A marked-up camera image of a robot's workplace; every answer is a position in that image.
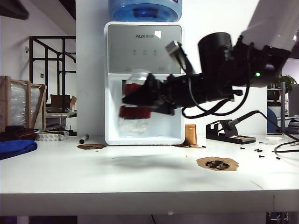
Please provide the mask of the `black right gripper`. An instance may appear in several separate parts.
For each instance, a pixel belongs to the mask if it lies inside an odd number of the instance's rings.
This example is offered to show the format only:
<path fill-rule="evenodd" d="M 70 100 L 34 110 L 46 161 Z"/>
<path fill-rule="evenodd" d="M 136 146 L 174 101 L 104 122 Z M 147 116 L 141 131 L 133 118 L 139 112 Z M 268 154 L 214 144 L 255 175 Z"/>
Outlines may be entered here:
<path fill-rule="evenodd" d="M 193 107 L 207 101 L 206 80 L 202 74 L 169 75 L 167 80 L 149 73 L 146 82 L 125 84 L 122 102 L 128 105 L 159 105 L 153 112 L 173 115 L 181 107 Z"/>

